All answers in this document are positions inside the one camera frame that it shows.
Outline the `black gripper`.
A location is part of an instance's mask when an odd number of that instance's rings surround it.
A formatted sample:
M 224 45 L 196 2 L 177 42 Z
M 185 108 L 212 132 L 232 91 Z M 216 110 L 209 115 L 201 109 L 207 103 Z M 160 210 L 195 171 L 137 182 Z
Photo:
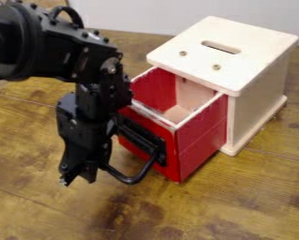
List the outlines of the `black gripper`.
M 86 118 L 78 112 L 74 94 L 68 93 L 56 106 L 56 123 L 65 144 L 58 164 L 58 183 L 68 187 L 80 177 L 90 184 L 96 181 L 97 169 L 104 170 L 109 166 L 113 121 L 97 122 Z

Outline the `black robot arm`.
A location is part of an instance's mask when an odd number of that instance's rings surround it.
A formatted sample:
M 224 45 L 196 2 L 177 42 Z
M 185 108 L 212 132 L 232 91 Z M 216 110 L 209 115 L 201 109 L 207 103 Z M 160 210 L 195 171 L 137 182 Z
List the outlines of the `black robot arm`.
M 57 132 L 65 144 L 60 183 L 96 180 L 109 162 L 114 118 L 130 104 L 122 54 L 84 27 L 73 8 L 45 10 L 21 0 L 0 3 L 0 80 L 46 77 L 74 84 L 57 102 Z

